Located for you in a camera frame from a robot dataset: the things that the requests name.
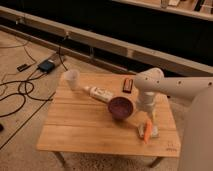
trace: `small box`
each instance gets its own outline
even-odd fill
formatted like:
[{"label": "small box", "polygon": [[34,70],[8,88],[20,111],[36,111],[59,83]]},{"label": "small box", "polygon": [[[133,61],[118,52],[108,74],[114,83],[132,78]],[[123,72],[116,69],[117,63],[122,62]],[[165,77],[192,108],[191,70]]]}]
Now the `small box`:
[{"label": "small box", "polygon": [[125,78],[124,84],[123,84],[123,92],[124,93],[131,93],[132,92],[132,85],[133,85],[133,79]]}]

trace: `orange object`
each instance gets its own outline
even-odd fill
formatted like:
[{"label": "orange object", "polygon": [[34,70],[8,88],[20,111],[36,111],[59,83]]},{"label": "orange object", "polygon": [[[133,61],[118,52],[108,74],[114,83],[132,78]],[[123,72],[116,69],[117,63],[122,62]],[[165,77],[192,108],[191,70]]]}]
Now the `orange object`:
[{"label": "orange object", "polygon": [[149,138],[151,137],[151,134],[152,134],[152,121],[151,119],[148,119],[146,121],[146,128],[145,128],[145,132],[144,132],[144,141],[145,143],[147,144],[148,143],[148,140]]}]

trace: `power cord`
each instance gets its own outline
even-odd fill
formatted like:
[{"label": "power cord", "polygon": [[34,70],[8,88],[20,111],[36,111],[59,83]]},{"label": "power cord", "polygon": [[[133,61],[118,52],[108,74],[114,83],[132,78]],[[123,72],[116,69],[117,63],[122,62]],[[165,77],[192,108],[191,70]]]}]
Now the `power cord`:
[{"label": "power cord", "polygon": [[[2,77],[2,79],[1,79],[1,83],[4,83],[4,79],[6,79],[7,76],[10,76],[10,75],[15,76],[15,75],[17,75],[18,73],[19,73],[19,72],[16,72],[16,73],[14,73],[14,74],[5,74],[5,75]],[[3,89],[2,93],[0,94],[0,97],[3,96],[4,93],[6,92],[6,90],[8,89],[8,86],[7,86],[7,85],[4,85],[4,86],[5,86],[5,88]]]},{"label": "power cord", "polygon": [[18,47],[24,47],[29,43],[29,40],[27,40],[24,44],[21,45],[15,45],[15,46],[0,46],[0,49],[10,49],[10,48],[18,48]]},{"label": "power cord", "polygon": [[61,46],[62,46],[62,44],[63,44],[63,42],[64,42],[65,40],[67,40],[67,36],[64,37],[63,40],[61,41],[61,43],[59,44],[59,47],[58,47],[58,56],[59,56],[59,59],[60,59],[60,61],[61,61],[61,64],[63,65],[65,71],[68,71],[67,67],[64,65],[64,62],[63,62],[63,60],[62,60],[62,58],[61,58]]},{"label": "power cord", "polygon": [[[51,99],[53,96],[54,96],[55,92],[52,93],[48,99]],[[7,145],[7,143],[29,122],[29,120],[47,103],[48,101],[44,101],[39,107],[38,109],[33,112],[33,114],[7,139],[7,141],[2,145],[0,146],[0,150],[2,150],[5,145]]]},{"label": "power cord", "polygon": [[[11,93],[3,98],[0,99],[0,102],[11,97],[11,96],[21,96],[23,98],[23,102],[22,104],[17,108],[15,109],[14,111],[12,112],[9,112],[9,113],[6,113],[6,114],[3,114],[3,115],[0,115],[0,118],[3,118],[3,117],[7,117],[7,116],[10,116],[16,112],[18,112],[19,110],[22,109],[22,107],[25,105],[26,103],[26,96],[25,95],[28,95],[29,93],[31,93],[35,86],[34,84],[31,82],[33,80],[37,80],[37,79],[40,79],[42,76],[44,76],[45,74],[42,73],[41,75],[39,75],[38,77],[35,77],[35,78],[30,78],[35,72],[37,71],[37,69],[35,71],[33,71],[30,76],[26,79],[26,80],[15,80],[15,81],[8,81],[8,82],[5,82],[5,83],[2,83],[0,84],[0,86],[3,86],[3,85],[9,85],[9,84],[14,84],[14,83],[20,83],[20,84],[25,84],[26,85],[26,88],[25,88],[25,92],[21,92],[21,90],[19,90],[18,88],[18,92],[16,93]],[[30,90],[27,90],[27,84],[30,84],[31,85],[31,89]],[[41,101],[51,101],[52,99],[40,99]]]},{"label": "power cord", "polygon": [[[15,36],[15,39],[18,41],[18,42],[20,42],[20,43],[22,43],[16,36]],[[24,48],[24,51],[25,51],[25,53],[27,54],[27,56],[33,61],[33,63],[32,64],[30,64],[31,66],[32,65],[35,65],[35,64],[37,64],[37,61],[30,55],[30,53],[28,52],[28,50],[26,49],[26,46],[23,46],[23,48]]]}]

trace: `wooden table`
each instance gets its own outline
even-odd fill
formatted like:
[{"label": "wooden table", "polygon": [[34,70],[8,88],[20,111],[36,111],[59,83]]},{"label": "wooden table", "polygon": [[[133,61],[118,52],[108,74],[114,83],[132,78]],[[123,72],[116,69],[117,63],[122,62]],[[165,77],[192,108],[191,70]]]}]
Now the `wooden table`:
[{"label": "wooden table", "polygon": [[159,138],[148,144],[138,137],[137,127],[144,123],[147,114],[135,109],[138,91],[122,92],[123,80],[131,75],[81,74],[79,85],[105,88],[115,94],[129,98],[134,104],[134,113],[123,122],[112,119],[107,105],[90,97],[82,89],[71,91],[69,84],[60,79],[54,100],[39,138],[37,149],[58,152],[82,152],[118,155],[143,155],[156,157],[178,157],[180,140],[175,122],[165,95],[156,96],[156,123]]}]

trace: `plastic bottle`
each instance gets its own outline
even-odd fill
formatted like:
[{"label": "plastic bottle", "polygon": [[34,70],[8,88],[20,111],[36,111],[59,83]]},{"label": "plastic bottle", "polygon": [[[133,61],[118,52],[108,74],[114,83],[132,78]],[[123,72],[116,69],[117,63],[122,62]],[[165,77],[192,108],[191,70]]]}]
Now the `plastic bottle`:
[{"label": "plastic bottle", "polygon": [[91,97],[108,103],[113,98],[113,93],[98,87],[84,87],[84,90],[90,94]]}]

